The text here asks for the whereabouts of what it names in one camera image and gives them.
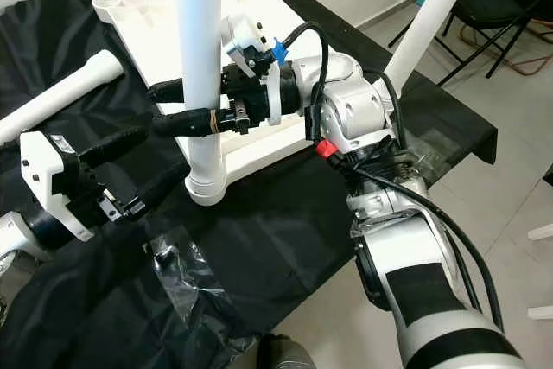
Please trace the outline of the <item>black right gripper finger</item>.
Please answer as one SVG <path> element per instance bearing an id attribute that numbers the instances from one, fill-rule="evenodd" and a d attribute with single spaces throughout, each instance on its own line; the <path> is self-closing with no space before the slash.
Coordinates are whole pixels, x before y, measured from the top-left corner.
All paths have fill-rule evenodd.
<path id="1" fill-rule="evenodd" d="M 149 99 L 158 104 L 185 103 L 182 79 L 156 82 L 149 88 Z"/>
<path id="2" fill-rule="evenodd" d="M 185 110 L 154 116 L 154 133 L 159 137 L 206 137 L 218 132 L 214 110 Z"/>

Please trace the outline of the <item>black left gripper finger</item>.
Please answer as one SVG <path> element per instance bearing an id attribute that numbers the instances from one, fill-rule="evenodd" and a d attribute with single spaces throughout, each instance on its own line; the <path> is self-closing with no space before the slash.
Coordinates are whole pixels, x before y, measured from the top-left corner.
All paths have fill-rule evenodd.
<path id="1" fill-rule="evenodd" d="M 118 159 L 125 155 L 136 145 L 145 143 L 149 137 L 149 129 L 141 125 L 112 133 L 92 144 L 90 148 L 82 151 L 82 161 L 85 164 L 103 164 Z"/>
<path id="2" fill-rule="evenodd" d="M 169 193 L 173 192 L 174 188 L 182 183 L 190 170 L 190 165 L 186 161 L 181 161 L 158 173 L 153 180 L 139 187 L 134 198 L 130 200 L 130 216 L 143 216 L 153 211 Z"/>

